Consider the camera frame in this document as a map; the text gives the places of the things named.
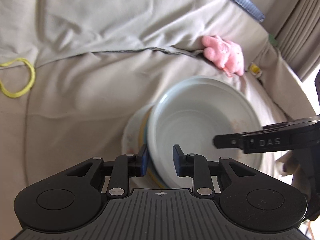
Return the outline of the floral white shallow bowl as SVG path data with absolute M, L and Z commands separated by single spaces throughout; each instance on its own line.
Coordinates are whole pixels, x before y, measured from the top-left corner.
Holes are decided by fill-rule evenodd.
M 147 142 L 148 119 L 154 104 L 143 106 L 127 122 L 121 139 L 122 154 L 138 154 Z

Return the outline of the white bowl yellow rim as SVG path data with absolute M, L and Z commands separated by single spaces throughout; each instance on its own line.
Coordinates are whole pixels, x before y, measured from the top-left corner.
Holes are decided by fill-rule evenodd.
M 142 157 L 142 161 L 143 161 L 143 167 L 144 167 L 144 169 L 145 169 L 145 175 L 146 175 L 146 168 L 147 168 L 147 164 L 148 164 L 148 161 L 147 161 L 147 148 L 148 148 L 148 146 L 146 146 L 146 145 L 143 145 L 143 146 L 140 146 L 139 144 L 138 144 L 138 147 L 139 148 L 142 148 L 143 149 L 143 157 Z

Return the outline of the white plastic takeaway bowl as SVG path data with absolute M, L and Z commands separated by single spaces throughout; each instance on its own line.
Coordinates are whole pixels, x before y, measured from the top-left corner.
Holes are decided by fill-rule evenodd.
M 231 85 L 208 77 L 192 77 L 172 86 L 151 110 L 146 130 L 153 170 L 167 188 L 191 188 L 192 179 L 176 175 L 173 146 L 210 161 L 230 157 L 259 169 L 261 154 L 237 148 L 217 149 L 216 135 L 251 132 L 261 128 L 249 101 Z

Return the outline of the blue enamel bowl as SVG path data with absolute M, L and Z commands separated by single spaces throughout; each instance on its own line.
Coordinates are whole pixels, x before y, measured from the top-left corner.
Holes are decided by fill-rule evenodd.
M 142 118 L 142 123 L 140 125 L 139 130 L 139 145 L 148 145 L 148 120 L 152 111 L 152 107 L 146 111 Z M 160 175 L 157 173 L 157 170 L 152 162 L 152 157 L 147 148 L 147 168 L 146 168 L 146 176 L 148 180 L 152 184 L 152 187 L 160 188 L 160 189 L 169 189 L 170 187 L 163 181 Z

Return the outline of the small yellow tag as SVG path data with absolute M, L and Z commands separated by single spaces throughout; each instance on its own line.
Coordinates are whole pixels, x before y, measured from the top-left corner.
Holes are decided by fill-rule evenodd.
M 259 78 L 262 75 L 262 70 L 259 66 L 257 66 L 255 63 L 251 63 L 249 69 L 250 73 L 254 75 L 255 77 Z

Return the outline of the beige curtain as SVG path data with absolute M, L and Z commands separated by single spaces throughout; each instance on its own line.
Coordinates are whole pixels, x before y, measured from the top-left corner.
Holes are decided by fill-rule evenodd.
M 283 59 L 304 81 L 319 65 L 319 0 L 298 0 L 276 40 Z

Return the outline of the green object behind sofa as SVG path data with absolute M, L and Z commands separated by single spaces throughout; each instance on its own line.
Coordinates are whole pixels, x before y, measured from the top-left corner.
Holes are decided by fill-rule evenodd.
M 275 37 L 272 34 L 268 35 L 268 41 L 270 42 L 270 44 L 274 47 L 278 46 L 278 41 L 275 39 Z

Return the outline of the pink plush toy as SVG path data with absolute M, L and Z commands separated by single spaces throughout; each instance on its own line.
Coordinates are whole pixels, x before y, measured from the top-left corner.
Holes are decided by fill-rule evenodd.
M 215 67 L 223 70 L 228 76 L 231 74 L 243 76 L 244 55 L 238 44 L 219 36 L 204 36 L 201 42 L 204 46 L 204 57 Z

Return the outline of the beige sofa cover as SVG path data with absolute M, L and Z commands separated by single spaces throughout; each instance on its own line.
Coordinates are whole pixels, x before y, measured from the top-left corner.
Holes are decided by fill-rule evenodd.
M 204 36 L 242 48 L 243 76 L 204 57 Z M 119 155 L 135 111 L 194 75 L 232 84 L 263 125 L 315 113 L 265 29 L 230 0 L 1 0 L 1 62 L 19 57 L 36 80 L 20 98 L 1 96 L 2 211 L 34 182 Z

